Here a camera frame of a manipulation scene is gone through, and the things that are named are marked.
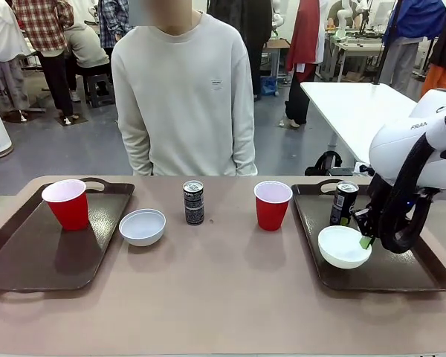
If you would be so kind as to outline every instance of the can lid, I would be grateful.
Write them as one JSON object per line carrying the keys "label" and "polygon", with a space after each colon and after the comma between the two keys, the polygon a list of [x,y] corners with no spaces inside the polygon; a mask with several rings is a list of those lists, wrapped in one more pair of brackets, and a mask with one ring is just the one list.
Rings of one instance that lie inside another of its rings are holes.
{"label": "can lid", "polygon": [[342,181],[337,184],[337,188],[342,192],[352,193],[358,191],[358,186],[350,181]]}
{"label": "can lid", "polygon": [[203,184],[200,181],[188,181],[184,183],[184,190],[188,193],[196,193],[203,190]]}

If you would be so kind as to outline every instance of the orange pants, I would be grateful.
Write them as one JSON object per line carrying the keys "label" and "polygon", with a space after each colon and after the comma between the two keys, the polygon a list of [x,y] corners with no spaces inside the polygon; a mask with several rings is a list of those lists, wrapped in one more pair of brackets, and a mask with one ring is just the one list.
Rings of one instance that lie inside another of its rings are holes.
{"label": "orange pants", "polygon": [[431,65],[421,90],[421,97],[429,90],[437,88],[446,89],[446,68]]}

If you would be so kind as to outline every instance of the plaid shirt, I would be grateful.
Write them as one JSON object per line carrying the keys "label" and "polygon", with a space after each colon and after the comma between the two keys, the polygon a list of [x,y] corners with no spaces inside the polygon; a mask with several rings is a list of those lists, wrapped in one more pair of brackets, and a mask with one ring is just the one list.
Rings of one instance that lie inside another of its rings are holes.
{"label": "plaid shirt", "polygon": [[99,0],[99,26],[102,48],[113,48],[116,45],[115,35],[126,35],[132,26],[129,25],[128,0]]}
{"label": "plaid shirt", "polygon": [[13,9],[35,50],[66,48],[63,28],[74,23],[73,7],[67,0],[14,0]]}

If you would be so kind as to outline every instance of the red plaid shirt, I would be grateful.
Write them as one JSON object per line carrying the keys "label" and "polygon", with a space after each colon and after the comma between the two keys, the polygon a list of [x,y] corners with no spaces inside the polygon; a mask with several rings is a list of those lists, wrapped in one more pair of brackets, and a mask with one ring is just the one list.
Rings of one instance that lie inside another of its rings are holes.
{"label": "red plaid shirt", "polygon": [[63,28],[74,23],[73,7],[67,0],[15,0],[13,9],[35,50],[66,48]]}

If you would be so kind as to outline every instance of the blue plaid shirt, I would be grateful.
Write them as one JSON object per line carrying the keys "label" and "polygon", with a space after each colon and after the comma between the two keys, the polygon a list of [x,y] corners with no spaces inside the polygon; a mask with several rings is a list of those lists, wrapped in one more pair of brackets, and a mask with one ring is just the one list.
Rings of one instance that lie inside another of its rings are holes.
{"label": "blue plaid shirt", "polygon": [[115,35],[124,37],[131,29],[129,25],[128,0],[99,0],[99,26],[102,48],[116,45]]}

